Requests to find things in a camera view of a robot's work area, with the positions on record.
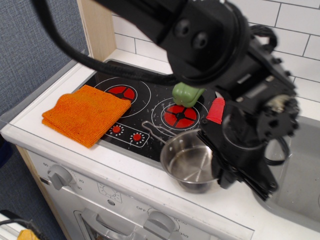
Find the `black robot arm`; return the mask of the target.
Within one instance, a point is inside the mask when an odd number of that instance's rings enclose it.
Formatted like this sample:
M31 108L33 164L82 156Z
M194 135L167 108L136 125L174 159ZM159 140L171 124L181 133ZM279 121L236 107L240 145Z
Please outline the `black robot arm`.
M275 41L262 45L226 0L102 0L167 52L174 76L225 99L222 123L202 119L198 137L213 151L213 176L227 189L245 182L266 200L278 188L265 158L271 140L298 128L295 86Z

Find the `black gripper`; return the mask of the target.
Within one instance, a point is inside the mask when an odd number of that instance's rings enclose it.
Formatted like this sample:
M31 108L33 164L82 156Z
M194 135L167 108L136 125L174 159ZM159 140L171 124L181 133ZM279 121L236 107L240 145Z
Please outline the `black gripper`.
M223 189L236 181L244 182L263 201L278 188L269 169L265 150L267 145L257 139L243 141L240 132L248 125L241 123L243 117L238 111L223 112L222 123L217 124L202 118L197 136L211 150L211 173Z

